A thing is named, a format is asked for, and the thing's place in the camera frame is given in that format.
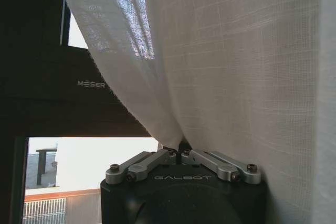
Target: curtain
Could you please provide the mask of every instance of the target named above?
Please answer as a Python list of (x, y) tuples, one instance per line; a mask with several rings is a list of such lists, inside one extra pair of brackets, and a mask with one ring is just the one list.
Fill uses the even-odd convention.
[(257, 163), (286, 224), (336, 217), (335, 1), (67, 0), (148, 132)]

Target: silver metal arm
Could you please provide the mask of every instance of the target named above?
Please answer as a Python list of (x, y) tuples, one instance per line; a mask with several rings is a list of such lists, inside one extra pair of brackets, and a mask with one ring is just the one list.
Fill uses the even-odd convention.
[(125, 179), (126, 173), (131, 165), (144, 160), (150, 155), (150, 152), (141, 152), (121, 165), (111, 165), (110, 169), (106, 171), (106, 183), (109, 185), (121, 183)]
[(261, 172), (258, 170), (256, 165), (244, 164), (220, 152), (209, 152), (209, 155), (220, 161), (227, 162), (237, 167), (244, 182), (253, 185), (260, 184)]
[(237, 182), (240, 180), (238, 169), (232, 165), (222, 162), (209, 154), (199, 150), (191, 150), (189, 154), (182, 154), (183, 164), (202, 164), (215, 172), (221, 180)]
[(141, 181), (147, 178), (148, 173), (160, 164), (176, 163), (176, 154), (172, 151), (161, 149), (143, 161), (133, 164), (128, 168), (126, 180), (129, 182)]

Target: curtain fold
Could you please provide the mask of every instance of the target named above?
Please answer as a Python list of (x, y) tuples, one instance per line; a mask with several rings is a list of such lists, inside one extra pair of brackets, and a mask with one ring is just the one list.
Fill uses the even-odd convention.
[(312, 223), (336, 220), (336, 0), (320, 0)]
[(331, 155), (335, 136), (326, 129), (334, 121), (324, 123), (334, 115), (335, 60), (318, 57), (333, 26), (320, 35), (320, 0), (67, 2), (105, 81), (153, 137), (176, 148), (185, 136), (193, 148), (257, 163), (268, 223), (311, 222), (332, 189), (313, 186), (316, 140)]

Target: window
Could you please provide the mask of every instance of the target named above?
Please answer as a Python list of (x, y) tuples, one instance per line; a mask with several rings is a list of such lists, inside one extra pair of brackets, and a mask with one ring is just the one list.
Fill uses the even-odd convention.
[(71, 13), (68, 46), (88, 48), (82, 33), (79, 30), (75, 17)]
[(151, 137), (31, 137), (23, 224), (101, 223), (109, 165), (156, 150)]

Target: balcony railing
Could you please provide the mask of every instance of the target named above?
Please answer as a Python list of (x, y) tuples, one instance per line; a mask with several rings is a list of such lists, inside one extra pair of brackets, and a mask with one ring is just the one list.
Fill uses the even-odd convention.
[(27, 195), (22, 223), (101, 223), (100, 190)]

